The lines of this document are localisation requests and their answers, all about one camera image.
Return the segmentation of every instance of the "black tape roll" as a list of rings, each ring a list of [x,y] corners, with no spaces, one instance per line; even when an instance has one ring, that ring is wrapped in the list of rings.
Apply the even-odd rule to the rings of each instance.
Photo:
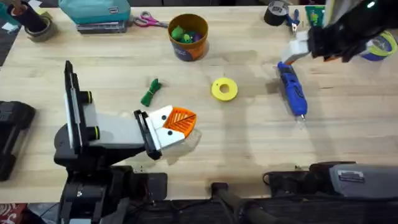
[[[271,26],[280,26],[286,20],[286,15],[289,13],[289,6],[282,1],[272,1],[269,3],[266,13],[264,14],[264,21]]]

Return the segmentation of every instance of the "red object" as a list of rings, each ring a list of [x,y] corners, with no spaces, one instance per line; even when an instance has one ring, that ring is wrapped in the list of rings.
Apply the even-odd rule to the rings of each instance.
[[[24,211],[26,206],[26,203],[0,204],[0,223],[20,224],[22,220],[22,212]]]

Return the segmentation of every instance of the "wooden tabletop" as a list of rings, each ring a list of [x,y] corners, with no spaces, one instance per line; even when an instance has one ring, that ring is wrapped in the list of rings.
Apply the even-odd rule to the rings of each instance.
[[[310,56],[295,62],[308,101],[303,123],[283,99],[275,69],[291,38],[289,28],[264,23],[265,7],[151,7],[132,13],[145,9],[163,22],[186,12],[203,16],[210,28],[205,57],[180,61],[160,27],[80,35],[59,9],[49,9],[60,29],[53,39],[35,44],[24,31],[18,35],[0,71],[0,96],[27,103],[37,114],[11,179],[0,183],[0,203],[60,198],[67,173],[53,161],[53,139],[66,122],[66,60],[81,89],[93,92],[98,112],[129,116],[174,105],[198,115],[196,147],[187,142],[166,150],[159,161],[143,153],[121,162],[138,172],[167,173],[169,199],[208,197],[214,181],[228,182],[244,197],[266,197],[263,173],[320,161],[398,164],[397,54],[383,62],[356,57],[323,63]],[[219,77],[238,84],[234,100],[212,97],[211,83]],[[140,99],[154,78],[164,87],[145,108]]]

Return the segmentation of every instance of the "green toy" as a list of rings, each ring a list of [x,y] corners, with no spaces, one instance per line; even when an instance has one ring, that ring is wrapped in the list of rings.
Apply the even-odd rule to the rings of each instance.
[[[141,103],[144,106],[149,106],[150,102],[152,101],[155,93],[157,92],[157,90],[159,90],[160,88],[162,88],[162,84],[159,83],[159,79],[155,79],[154,81],[152,81],[152,83],[150,84],[149,90],[147,91],[147,93],[145,94],[144,97],[142,97],[141,99]]]
[[[324,6],[305,6],[308,21],[313,26],[323,26],[323,15],[325,13]]]
[[[182,37],[182,39],[180,40],[181,43],[184,44],[190,44],[192,43],[192,39],[191,36],[189,36],[188,34],[184,34],[184,36]]]
[[[176,28],[174,28],[174,30],[172,31],[172,38],[176,41],[180,40],[181,38],[183,38],[185,31],[183,28],[181,28],[180,26],[177,26]]]

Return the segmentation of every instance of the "orange cup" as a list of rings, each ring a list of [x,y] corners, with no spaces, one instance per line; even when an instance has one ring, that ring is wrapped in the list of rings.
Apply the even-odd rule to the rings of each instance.
[[[195,43],[184,44],[174,40],[171,36],[172,31],[180,26],[185,31],[194,31],[203,37]],[[194,14],[182,14],[174,17],[169,23],[169,39],[173,45],[175,55],[186,62],[194,61],[205,53],[208,25],[204,18]]]

